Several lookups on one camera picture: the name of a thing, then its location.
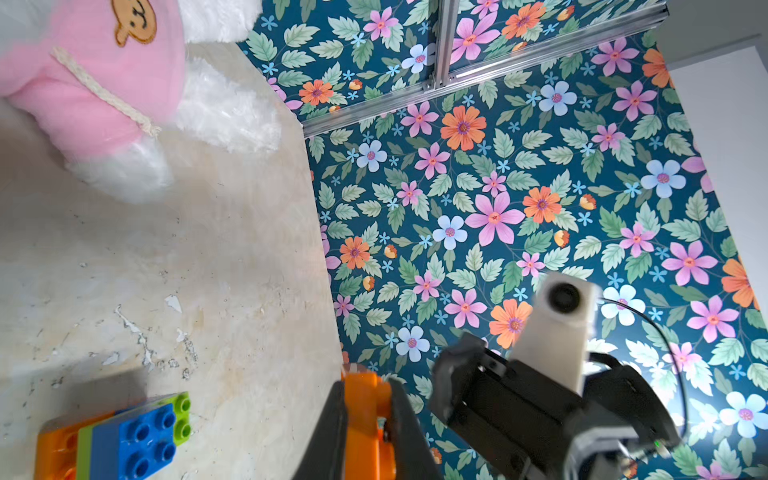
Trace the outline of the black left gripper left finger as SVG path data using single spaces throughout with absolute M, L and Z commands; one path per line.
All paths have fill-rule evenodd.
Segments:
M 293 480 L 344 478 L 348 411 L 343 381 L 335 382 L 326 398 Z

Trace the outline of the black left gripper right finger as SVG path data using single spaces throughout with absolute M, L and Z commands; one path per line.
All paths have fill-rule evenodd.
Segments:
M 385 415 L 386 441 L 392 445 L 396 480 L 442 480 L 417 416 L 403 385 L 387 380 L 389 413 Z

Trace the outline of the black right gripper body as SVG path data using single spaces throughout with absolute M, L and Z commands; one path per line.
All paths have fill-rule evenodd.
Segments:
M 614 479 L 636 429 L 464 334 L 432 368 L 431 412 L 508 479 Z

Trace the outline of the orange lego brick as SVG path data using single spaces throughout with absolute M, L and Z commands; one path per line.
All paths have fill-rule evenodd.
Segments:
M 367 370 L 343 374 L 347 412 L 344 478 L 383 480 L 396 477 L 393 444 L 385 437 L 392 416 L 391 385 Z
M 79 431 L 111 418 L 108 412 L 76 424 L 48 430 L 37 437 L 34 479 L 75 480 Z

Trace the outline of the green lego brick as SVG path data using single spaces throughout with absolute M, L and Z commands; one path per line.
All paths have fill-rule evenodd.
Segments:
M 178 448 L 182 444 L 184 444 L 186 441 L 189 440 L 192 434 L 192 425 L 190 422 L 191 400 L 190 400 L 189 394 L 186 392 L 182 392 L 176 395 L 161 397 L 159 399 L 147 401 L 141 405 L 138 405 L 130 409 L 121 410 L 117 414 L 113 415 L 111 418 L 106 420 L 113 419 L 117 415 L 126 411 L 130 411 L 130 410 L 134 410 L 134 409 L 138 409 L 141 407 L 150 406 L 154 404 L 163 405 L 166 403 L 170 403 L 173 406 L 174 412 L 177 417 L 176 425 L 174 429 L 174 441 L 176 443 L 177 450 L 178 450 Z M 89 479 L 88 478 L 88 461 L 90 459 L 90 453 L 91 453 L 91 430 L 95 426 L 105 422 L 106 420 L 100 421 L 97 424 L 94 424 L 92 426 L 85 427 L 79 431 L 78 448 L 77 448 L 77 474 L 76 474 L 76 477 L 78 479 Z

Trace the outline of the small blue lego brick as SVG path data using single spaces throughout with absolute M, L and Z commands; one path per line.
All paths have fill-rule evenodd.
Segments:
M 170 403 L 123 412 L 91 430 L 89 479 L 148 479 L 176 455 Z

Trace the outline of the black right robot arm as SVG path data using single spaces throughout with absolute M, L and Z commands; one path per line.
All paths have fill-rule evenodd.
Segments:
M 507 479 L 616 479 L 682 438 L 650 385 L 602 353 L 575 393 L 464 334 L 432 368 L 431 412 Z

